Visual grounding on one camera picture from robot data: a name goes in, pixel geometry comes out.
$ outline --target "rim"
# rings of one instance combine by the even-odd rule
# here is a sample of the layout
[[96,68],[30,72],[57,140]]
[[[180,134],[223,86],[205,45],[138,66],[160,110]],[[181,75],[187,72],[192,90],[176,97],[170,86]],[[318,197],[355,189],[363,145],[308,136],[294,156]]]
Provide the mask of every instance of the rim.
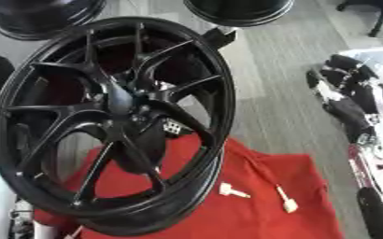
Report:
[[[112,65],[117,62],[115,59],[104,63],[109,52],[117,52],[117,46],[123,46],[123,54],[128,49],[132,51],[131,59],[125,61],[130,66]],[[180,59],[186,59],[182,66]],[[195,72],[195,67],[201,70],[200,76],[188,76]],[[163,68],[168,72],[179,70],[179,75],[172,77],[177,81],[156,80],[156,76],[163,74]],[[57,100],[59,104],[34,103],[38,98],[49,97],[42,88],[45,80],[51,86],[58,84],[55,81],[65,80],[64,87],[55,85],[50,94],[52,99],[46,100]],[[162,82],[172,87],[162,90]],[[68,104],[67,95],[80,101],[74,103],[69,99]],[[189,95],[205,108],[210,116],[209,125],[205,126],[177,104]],[[80,26],[37,51],[0,93],[0,174],[28,202],[73,217],[140,215],[145,209],[166,202],[177,202],[178,208],[194,208],[205,198],[216,179],[213,175],[219,171],[220,163],[216,161],[220,159],[216,156],[232,127],[234,100],[234,84],[225,61],[200,35],[184,26],[151,18],[117,18]],[[164,144],[143,143],[164,141],[161,140],[164,119],[188,126],[201,141],[194,157],[167,179],[161,178],[155,169],[163,164],[160,154]],[[41,133],[29,139],[20,130],[22,124]],[[76,192],[63,189],[44,169],[48,158],[53,158],[56,144],[74,132],[84,132],[103,142],[93,167]],[[31,146],[17,147],[22,134]],[[149,153],[147,147],[160,152],[158,157]],[[96,197],[94,185],[110,158],[117,158],[126,172],[145,174],[151,189],[123,197]],[[175,200],[176,195],[188,193],[192,206]]]
[[223,26],[230,26],[230,27],[251,27],[256,25],[262,25],[266,24],[270,21],[274,21],[288,13],[288,11],[291,10],[291,7],[293,7],[293,0],[289,0],[284,4],[282,7],[278,9],[274,9],[273,11],[264,11],[260,12],[256,16],[248,17],[247,19],[228,19],[228,18],[220,18],[218,16],[209,14],[202,9],[196,7],[191,0],[184,0],[185,5],[187,8],[198,17],[213,22],[218,25]]
[[44,29],[41,30],[32,30],[30,28],[17,28],[10,27],[9,23],[2,22],[0,16],[0,34],[22,41],[37,41],[37,40],[45,40],[54,37],[55,35],[65,32],[71,27],[78,26],[81,24],[88,23],[96,18],[106,6],[106,0],[95,1],[91,5],[86,6],[81,9],[79,12],[74,15],[68,17],[66,20],[66,25],[63,26],[60,24],[51,24]]

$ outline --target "rim lip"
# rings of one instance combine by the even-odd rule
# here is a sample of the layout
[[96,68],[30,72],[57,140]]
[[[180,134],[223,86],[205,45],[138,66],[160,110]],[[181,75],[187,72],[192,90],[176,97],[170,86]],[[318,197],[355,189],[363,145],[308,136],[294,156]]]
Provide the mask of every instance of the rim lip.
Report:
[[285,5],[280,7],[279,9],[269,13],[269,14],[262,14],[260,13],[259,18],[255,19],[224,19],[219,18],[214,15],[208,14],[204,12],[203,10],[196,7],[190,0],[184,0],[184,4],[186,7],[191,11],[193,14],[198,16],[199,18],[202,18],[205,21],[209,21],[218,25],[222,26],[230,26],[230,27],[250,27],[250,26],[257,26],[266,24],[270,21],[277,20],[278,18],[282,17],[288,11],[291,10],[294,4],[294,0],[289,0]]
[[[213,162],[213,159],[216,158],[218,153],[220,152],[223,142],[226,140],[229,132],[231,131],[233,120],[234,120],[234,110],[235,110],[235,95],[234,95],[234,83],[233,78],[231,76],[231,72],[229,70],[229,67],[227,63],[223,60],[223,58],[220,56],[217,50],[213,49],[208,42],[199,34],[195,33],[193,30],[180,25],[178,23],[172,22],[172,21],[166,21],[162,19],[155,19],[155,18],[144,18],[144,17],[120,17],[120,18],[113,18],[113,19],[106,19],[101,21],[96,21],[87,25],[79,26],[78,28],[74,28],[72,31],[68,31],[65,34],[59,35],[55,37],[53,40],[51,40],[48,44],[37,50],[32,56],[26,60],[18,70],[16,70],[13,75],[9,78],[9,80],[6,82],[5,86],[0,92],[0,174],[3,176],[5,181],[8,183],[8,185],[12,188],[18,188],[20,189],[19,194],[23,199],[30,199],[29,201],[43,209],[46,209],[50,212],[57,213],[57,214],[64,214],[64,215],[71,215],[74,217],[80,217],[80,218],[97,218],[97,217],[111,217],[111,216],[117,216],[122,213],[134,213],[135,211],[141,211],[144,207],[152,207],[152,206],[158,206],[158,204],[163,203],[164,197],[153,197],[152,199],[148,200],[145,204],[134,204],[130,206],[124,206],[124,207],[117,207],[117,208],[106,208],[106,209],[95,209],[92,211],[86,212],[80,211],[79,209],[74,209],[70,206],[62,206],[62,208],[56,208],[54,205],[62,205],[62,200],[50,197],[50,194],[47,192],[41,192],[37,190],[35,194],[37,194],[38,197],[34,197],[32,192],[27,191],[28,189],[22,190],[22,187],[26,187],[26,185],[19,185],[16,179],[15,172],[7,169],[6,167],[2,166],[1,162],[6,162],[7,159],[10,159],[11,155],[8,153],[8,144],[5,142],[7,139],[7,117],[4,115],[2,106],[5,105],[5,102],[9,104],[13,98],[16,92],[12,92],[11,90],[15,91],[20,87],[22,82],[18,82],[21,78],[25,78],[27,75],[31,73],[31,69],[28,66],[34,59],[41,59],[42,56],[45,57],[49,52],[54,52],[56,49],[59,49],[60,44],[63,44],[63,42],[71,42],[71,40],[74,40],[76,38],[73,37],[73,35],[83,35],[86,30],[96,28],[96,29],[111,29],[112,27],[117,26],[123,26],[123,25],[129,25],[130,23],[136,23],[142,21],[144,23],[152,23],[161,25],[162,27],[166,28],[174,28],[172,31],[178,31],[178,35],[185,35],[188,37],[191,37],[195,40],[195,46],[198,46],[202,52],[205,53],[207,59],[210,60],[220,71],[220,74],[224,77],[224,87],[225,92],[229,95],[225,95],[224,101],[224,122],[220,126],[220,134],[219,134],[219,140],[215,143],[214,147],[207,151],[206,155],[203,156],[203,159],[201,159],[201,164],[198,165],[198,168],[191,169],[190,173],[185,175],[183,178],[181,178],[178,182],[170,186],[166,194],[173,195],[176,192],[180,191],[182,189],[181,185],[184,185],[187,183],[187,181],[192,181],[193,178],[198,177],[201,175],[204,170],[210,165],[210,163]],[[45,204],[43,200],[50,200],[53,201],[51,204]]]
[[78,26],[81,24],[88,23],[92,21],[94,18],[96,18],[105,8],[106,6],[106,0],[97,0],[95,3],[95,6],[88,6],[88,8],[82,9],[79,13],[76,13],[72,18],[68,19],[68,24],[64,28],[49,28],[45,32],[25,32],[23,29],[15,29],[14,31],[12,29],[9,29],[5,27],[3,24],[0,23],[0,34],[4,35],[6,37],[10,37],[12,39],[21,40],[21,41],[38,41],[38,40],[46,40],[50,39],[51,37],[61,33],[65,32],[68,29]]

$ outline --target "gray carpet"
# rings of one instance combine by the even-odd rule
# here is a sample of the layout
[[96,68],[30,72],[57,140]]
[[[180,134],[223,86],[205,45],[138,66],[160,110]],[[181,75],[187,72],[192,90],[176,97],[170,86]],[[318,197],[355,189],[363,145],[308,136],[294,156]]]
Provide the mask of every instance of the gray carpet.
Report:
[[[305,85],[305,70],[344,49],[383,46],[365,34],[376,20],[371,7],[334,10],[338,0],[297,0],[283,18],[241,30],[221,53],[237,91],[232,135],[267,153],[309,153],[329,182],[333,206],[347,239],[369,238],[355,200],[348,166],[348,142],[339,124],[326,115]],[[193,16],[180,0],[108,0],[100,18],[153,16],[177,21],[202,33],[211,26]],[[42,42],[19,42],[0,35],[0,55],[21,63]],[[85,153],[90,143],[70,139],[66,158]]]

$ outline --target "black alloy wheel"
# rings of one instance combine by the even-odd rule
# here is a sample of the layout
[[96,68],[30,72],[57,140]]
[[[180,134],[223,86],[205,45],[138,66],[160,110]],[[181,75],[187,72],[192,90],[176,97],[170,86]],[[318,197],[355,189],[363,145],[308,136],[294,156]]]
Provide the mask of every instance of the black alloy wheel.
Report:
[[50,39],[98,16],[106,0],[0,0],[0,33],[18,40]]
[[[186,97],[203,107],[208,124],[178,104]],[[96,231],[156,232],[186,217],[211,190],[234,103],[225,61],[180,24],[129,17],[79,26],[38,50],[1,91],[0,174],[31,204]],[[181,170],[162,178],[168,119],[192,129],[201,145]],[[59,142],[79,132],[102,147],[72,191],[56,178],[53,164]],[[150,188],[97,196],[95,185],[110,162],[147,178]]]
[[285,15],[294,0],[184,0],[196,16],[218,25],[249,27],[266,24]]

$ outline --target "red towel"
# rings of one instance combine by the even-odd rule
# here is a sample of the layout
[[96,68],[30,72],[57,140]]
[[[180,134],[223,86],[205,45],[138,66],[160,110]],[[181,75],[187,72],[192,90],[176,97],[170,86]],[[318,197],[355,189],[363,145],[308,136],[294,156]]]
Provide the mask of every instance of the red towel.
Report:
[[[163,161],[163,165],[166,165],[162,168],[163,176],[177,172],[199,146],[195,135],[170,140]],[[97,151],[96,148],[90,152],[87,163],[69,180],[68,188],[78,187]],[[96,193],[101,197],[112,197],[138,192],[138,189],[149,186],[149,182],[142,178],[124,173],[112,162],[100,177]],[[235,190],[248,193],[251,198],[219,195],[221,182],[232,184]],[[288,214],[284,211],[283,201],[275,189],[276,184],[298,203],[299,209],[296,212]],[[68,221],[68,218],[56,217],[40,210],[36,211],[35,218],[50,226],[63,226]],[[81,238],[115,237],[83,229]],[[162,232],[132,238],[339,239],[343,235],[328,200],[325,181],[307,155],[266,155],[229,139],[225,145],[220,177],[205,201],[177,225]]]

